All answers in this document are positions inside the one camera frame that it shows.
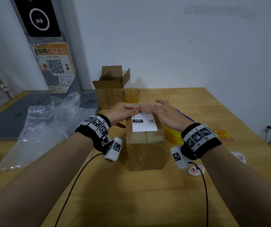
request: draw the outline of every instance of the qr code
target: qr code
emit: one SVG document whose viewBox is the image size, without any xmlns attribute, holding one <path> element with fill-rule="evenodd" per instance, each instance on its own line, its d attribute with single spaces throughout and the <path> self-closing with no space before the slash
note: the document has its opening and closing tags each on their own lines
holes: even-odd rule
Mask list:
<svg viewBox="0 0 271 227">
<path fill-rule="evenodd" d="M 46 60 L 52 74 L 64 74 L 61 60 Z"/>
</svg>

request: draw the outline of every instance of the forearm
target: forearm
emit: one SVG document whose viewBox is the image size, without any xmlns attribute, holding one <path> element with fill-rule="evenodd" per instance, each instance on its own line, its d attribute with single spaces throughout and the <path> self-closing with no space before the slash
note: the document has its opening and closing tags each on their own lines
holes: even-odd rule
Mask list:
<svg viewBox="0 0 271 227">
<path fill-rule="evenodd" d="M 92 150 L 74 133 L 0 191 L 0 226 L 40 226 Z"/>
<path fill-rule="evenodd" d="M 271 184 L 222 145 L 201 160 L 240 226 L 271 226 Z"/>
</svg>

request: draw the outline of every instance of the purple object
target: purple object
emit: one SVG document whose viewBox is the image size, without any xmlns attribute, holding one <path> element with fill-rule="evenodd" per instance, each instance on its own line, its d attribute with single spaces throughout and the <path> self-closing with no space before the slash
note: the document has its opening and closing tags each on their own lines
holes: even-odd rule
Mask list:
<svg viewBox="0 0 271 227">
<path fill-rule="evenodd" d="M 191 121 L 195 122 L 192 118 L 188 117 L 187 115 L 184 115 L 182 112 L 180 112 L 178 109 L 176 109 L 179 113 L 181 113 L 183 116 L 185 116 L 186 118 L 190 119 Z"/>
</svg>

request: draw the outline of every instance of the plastic bag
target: plastic bag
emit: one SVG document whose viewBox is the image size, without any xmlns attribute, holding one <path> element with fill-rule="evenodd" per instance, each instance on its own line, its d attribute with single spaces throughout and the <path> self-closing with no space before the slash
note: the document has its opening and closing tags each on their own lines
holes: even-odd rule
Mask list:
<svg viewBox="0 0 271 227">
<path fill-rule="evenodd" d="M 65 99 L 51 97 L 48 106 L 30 106 L 18 141 L 2 159 L 0 170 L 31 164 L 73 134 L 80 122 L 96 114 L 93 108 L 79 108 L 80 97 L 73 92 Z"/>
</svg>

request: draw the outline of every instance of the hand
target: hand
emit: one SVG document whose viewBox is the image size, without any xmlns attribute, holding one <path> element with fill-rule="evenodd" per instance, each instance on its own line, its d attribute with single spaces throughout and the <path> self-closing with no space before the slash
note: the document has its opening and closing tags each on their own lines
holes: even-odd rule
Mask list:
<svg viewBox="0 0 271 227">
<path fill-rule="evenodd" d="M 121 128 L 126 126 L 120 124 L 121 121 L 125 120 L 129 116 L 138 114 L 139 106 L 135 106 L 131 103 L 118 102 L 115 106 L 110 108 L 104 115 L 109 119 L 111 126 L 116 125 Z"/>
<path fill-rule="evenodd" d="M 158 106 L 154 103 L 150 103 L 147 106 L 139 107 L 139 110 L 148 113 L 155 113 L 163 124 L 169 128 L 179 131 L 180 133 L 182 133 L 189 125 L 194 123 L 172 107 L 168 100 L 156 99 L 156 102 L 161 103 L 162 105 Z"/>
</svg>

